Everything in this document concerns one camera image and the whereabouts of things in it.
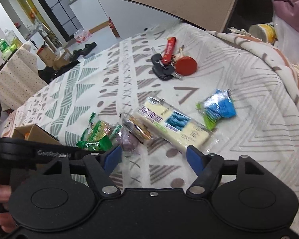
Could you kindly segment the person's left hand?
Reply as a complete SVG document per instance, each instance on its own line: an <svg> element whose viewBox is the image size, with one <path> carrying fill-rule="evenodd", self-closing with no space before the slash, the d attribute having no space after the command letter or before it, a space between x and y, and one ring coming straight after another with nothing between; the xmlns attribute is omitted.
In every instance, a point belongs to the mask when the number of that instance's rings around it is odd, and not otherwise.
<svg viewBox="0 0 299 239"><path fill-rule="evenodd" d="M0 205L6 210L8 210L11 193L11 186L0 184ZM15 221L9 212L0 213L0 227L6 233L10 233L16 228Z"/></svg>

